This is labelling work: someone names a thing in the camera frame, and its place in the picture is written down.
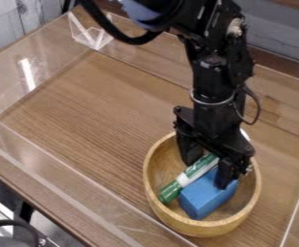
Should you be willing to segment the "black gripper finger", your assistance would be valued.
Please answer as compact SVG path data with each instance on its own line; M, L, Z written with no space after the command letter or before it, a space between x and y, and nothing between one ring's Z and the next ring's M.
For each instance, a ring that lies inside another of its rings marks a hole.
M204 149L197 143L196 138L188 134L176 131L176 144L178 147L180 158L186 166L190 166L202 156Z
M214 186L224 190L229 183L239 177L240 168L229 157L224 157L217 162L214 175Z

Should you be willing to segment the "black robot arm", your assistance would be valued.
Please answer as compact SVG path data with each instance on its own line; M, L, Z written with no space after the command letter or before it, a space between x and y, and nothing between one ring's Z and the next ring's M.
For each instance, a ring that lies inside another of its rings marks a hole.
M190 165L205 151L218 157L214 185L222 189L247 172L253 147L241 135L245 99L256 97L245 81L253 76L247 26L233 0L120 0L129 19L145 30L122 33L94 0L78 0L104 31L130 45L141 45L168 30L177 32L192 67L193 106L176 106L174 133L181 160Z

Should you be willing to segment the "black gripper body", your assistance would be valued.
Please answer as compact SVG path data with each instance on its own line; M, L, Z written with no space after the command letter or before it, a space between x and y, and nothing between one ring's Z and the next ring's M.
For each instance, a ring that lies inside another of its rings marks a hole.
M229 157L247 173L255 149L241 134L244 92L230 92L224 97L206 97L190 92L193 107L174 106L174 133L190 134L204 151L213 153L218 160Z

